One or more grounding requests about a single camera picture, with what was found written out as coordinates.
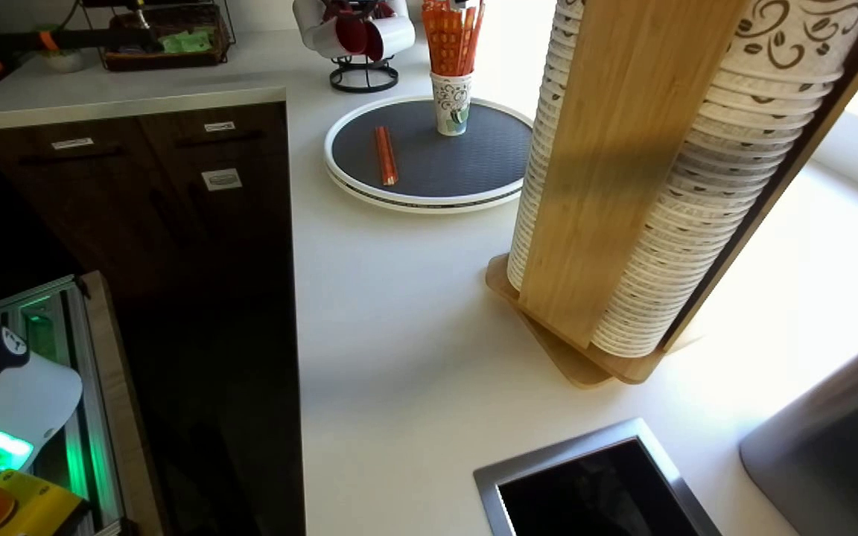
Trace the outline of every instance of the cabinet door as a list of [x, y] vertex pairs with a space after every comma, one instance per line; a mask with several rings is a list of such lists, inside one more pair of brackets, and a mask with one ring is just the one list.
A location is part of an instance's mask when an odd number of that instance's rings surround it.
[[174, 283], [195, 243], [143, 132], [131, 120], [0, 132], [0, 170], [123, 305]]
[[199, 234], [184, 257], [199, 283], [217, 281], [231, 295], [284, 289], [292, 263], [286, 109], [167, 113], [141, 126]]

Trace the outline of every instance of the stainless steel sink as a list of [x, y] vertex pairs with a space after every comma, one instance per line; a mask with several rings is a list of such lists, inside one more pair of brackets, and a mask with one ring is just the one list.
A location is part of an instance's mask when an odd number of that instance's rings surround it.
[[642, 417], [479, 467], [493, 536], [716, 536]]

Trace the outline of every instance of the wooden base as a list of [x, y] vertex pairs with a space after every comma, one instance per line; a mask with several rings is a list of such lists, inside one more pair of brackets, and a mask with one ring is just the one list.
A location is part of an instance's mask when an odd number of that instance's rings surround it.
[[655, 368], [664, 359], [663, 350], [652, 351], [649, 359], [610, 359], [596, 345], [576, 350], [566, 339], [561, 339], [558, 335], [551, 335], [551, 329], [530, 320], [520, 308], [520, 292], [514, 289], [514, 283], [506, 277], [506, 263], [509, 263], [509, 257], [494, 257], [490, 263], [490, 272], [487, 272], [490, 289], [521, 313], [521, 320], [527, 321], [527, 329], [534, 332], [534, 336], [540, 339], [540, 345], [548, 351], [551, 365], [566, 377], [570, 384], [594, 387], [594, 384], [601, 384], [609, 378], [642, 384], [655, 374]]

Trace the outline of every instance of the countertop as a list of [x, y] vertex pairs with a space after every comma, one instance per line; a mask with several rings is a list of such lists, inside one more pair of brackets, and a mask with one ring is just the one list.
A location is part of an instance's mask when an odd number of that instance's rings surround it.
[[[572, 387], [484, 281], [520, 204], [399, 214], [329, 179], [344, 113], [429, 97], [423, 49], [393, 67], [390, 92], [333, 92], [295, 34], [240, 40], [213, 68], [32, 59], [0, 80], [0, 128], [286, 101], [311, 536], [487, 536], [478, 467], [625, 417], [649, 423], [722, 534], [794, 534], [736, 442], [858, 351], [858, 190], [814, 162], [649, 381]], [[534, 116], [540, 74], [487, 67], [478, 97]]]

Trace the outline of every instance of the round tray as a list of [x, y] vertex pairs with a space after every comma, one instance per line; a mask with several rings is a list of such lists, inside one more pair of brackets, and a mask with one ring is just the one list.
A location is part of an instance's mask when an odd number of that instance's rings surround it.
[[[396, 182], [381, 179], [384, 128]], [[375, 101], [336, 120], [326, 137], [330, 179], [354, 201], [414, 214], [479, 213], [521, 190], [530, 122], [475, 100], [467, 132], [441, 137], [433, 100]]]

